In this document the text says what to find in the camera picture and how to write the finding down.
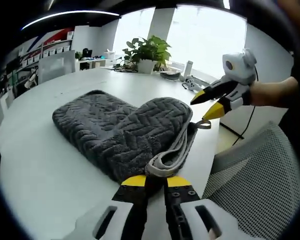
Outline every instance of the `white shelf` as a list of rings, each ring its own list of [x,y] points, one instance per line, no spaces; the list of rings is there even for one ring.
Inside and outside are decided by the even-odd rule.
[[[71,41],[72,41],[72,39],[70,39],[70,40],[62,40],[62,41],[54,41],[54,42],[52,42],[52,43],[49,43],[49,44],[44,45],[43,47],[45,48],[45,47],[49,47],[49,46],[52,46],[52,45],[62,44],[62,43],[71,42]],[[38,51],[38,50],[40,50],[40,49],[41,49],[41,45],[40,45],[39,47],[37,47],[36,49],[34,49],[34,50],[32,50],[32,51],[29,51],[29,52],[27,52],[26,54],[22,55],[21,58],[23,58],[24,56],[27,56],[27,55],[29,55],[29,54],[35,52],[35,51]]]
[[[27,65],[25,67],[19,68],[17,71],[15,71],[15,73],[18,73],[18,72],[22,71],[23,69],[30,68],[31,66],[33,67],[37,63],[39,63],[39,61],[34,61],[33,63],[31,63],[31,64],[29,64],[29,65]]]

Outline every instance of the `window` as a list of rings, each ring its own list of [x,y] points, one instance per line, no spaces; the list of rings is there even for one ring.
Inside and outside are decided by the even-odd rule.
[[[128,47],[127,41],[137,37],[148,38],[154,12],[155,8],[152,7],[122,16],[119,20],[113,43],[113,51],[116,52],[116,55],[124,54],[122,49]]]
[[[247,21],[235,14],[203,6],[181,5],[175,10],[167,37],[170,61],[185,64],[220,78],[222,55],[241,52],[245,46]]]

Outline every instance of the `white wall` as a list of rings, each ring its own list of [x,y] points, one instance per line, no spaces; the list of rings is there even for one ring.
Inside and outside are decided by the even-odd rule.
[[[76,26],[74,29],[71,50],[81,52],[87,48],[92,50],[92,56],[99,55],[99,44],[101,42],[101,27]]]
[[[245,47],[250,48],[257,59],[256,68],[260,82],[281,82],[290,76],[293,57],[270,36],[249,24]],[[221,122],[241,134],[247,126],[252,110],[252,106],[239,107],[227,113],[221,118]],[[279,123],[286,111],[284,108],[270,106],[256,107],[249,128],[243,137],[252,136],[270,120]]]
[[[2,66],[5,68],[6,65],[14,60],[16,57],[18,57],[18,52],[20,48],[23,48],[23,53],[25,54],[28,48],[31,46],[31,44],[36,40],[37,37],[34,37],[28,41],[25,41],[21,45],[17,46],[15,49],[13,49],[10,53],[8,53],[5,56],[4,62],[2,63]]]
[[[103,55],[107,49],[113,50],[118,23],[119,19],[109,22],[100,28],[99,43],[96,49],[97,55]]]
[[[155,9],[150,25],[148,39],[152,35],[167,40],[172,18],[175,13],[175,8],[160,8]]]

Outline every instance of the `white table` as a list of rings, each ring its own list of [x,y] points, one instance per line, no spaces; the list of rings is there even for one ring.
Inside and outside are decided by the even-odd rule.
[[[134,106],[157,97],[189,103],[194,93],[180,82],[157,75],[94,68],[47,81],[15,99],[0,128],[0,183],[21,225],[34,239],[64,237],[76,219],[97,204],[106,204],[119,185],[94,167],[58,132],[52,113],[91,90],[100,89]],[[193,122],[213,102],[191,106]],[[215,155],[219,120],[199,129],[179,175],[192,182],[201,196]],[[150,199],[142,239],[168,240],[162,192]]]

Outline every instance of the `small box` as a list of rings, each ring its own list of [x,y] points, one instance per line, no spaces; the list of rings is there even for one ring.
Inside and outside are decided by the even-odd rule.
[[[33,64],[34,63],[34,57],[29,57],[28,58],[28,65]]]
[[[27,66],[27,60],[22,61],[22,67],[25,68]]]
[[[103,55],[105,56],[106,59],[113,60],[115,58],[115,51],[105,51]]]
[[[49,50],[49,56],[54,55],[56,53],[56,49]]]
[[[66,39],[71,40],[74,37],[74,31],[68,31],[66,34]]]
[[[106,66],[112,66],[116,64],[116,61],[115,60],[111,60],[111,59],[105,59],[105,65]]]
[[[34,62],[39,62],[40,60],[40,53],[34,56]]]
[[[43,57],[46,58],[49,56],[49,50],[44,50],[43,51]]]
[[[56,49],[56,53],[57,54],[60,54],[60,53],[62,53],[62,50],[63,50],[64,48],[61,46],[61,47],[58,47],[57,49]]]

